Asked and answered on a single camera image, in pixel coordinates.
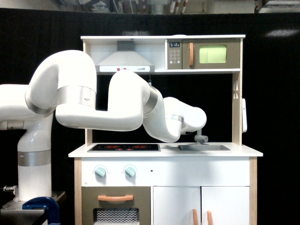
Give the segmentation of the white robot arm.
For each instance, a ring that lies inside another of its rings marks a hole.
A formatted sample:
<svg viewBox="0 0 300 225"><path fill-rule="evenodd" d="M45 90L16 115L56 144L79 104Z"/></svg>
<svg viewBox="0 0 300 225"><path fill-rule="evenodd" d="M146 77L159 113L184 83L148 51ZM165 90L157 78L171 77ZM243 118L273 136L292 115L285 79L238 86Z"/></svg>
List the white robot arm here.
<svg viewBox="0 0 300 225"><path fill-rule="evenodd" d="M23 129L18 150L18 199L50 197L52 120L69 128L132 131L166 143L202 129L205 112L161 93L130 70L116 72L109 83L107 110L96 110L97 73L82 51L46 58L27 85L0 87L0 128Z"/></svg>

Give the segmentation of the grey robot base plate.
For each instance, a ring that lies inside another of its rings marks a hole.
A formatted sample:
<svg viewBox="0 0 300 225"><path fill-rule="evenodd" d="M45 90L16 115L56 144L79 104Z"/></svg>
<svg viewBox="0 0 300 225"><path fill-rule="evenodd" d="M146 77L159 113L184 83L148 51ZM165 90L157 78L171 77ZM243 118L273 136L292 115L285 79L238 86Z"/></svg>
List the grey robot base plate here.
<svg viewBox="0 0 300 225"><path fill-rule="evenodd" d="M14 198L4 204L0 211L1 213L38 213L50 212L59 214L60 205L66 200L65 191L52 191L50 197L36 197L28 201L21 201Z"/></svg>

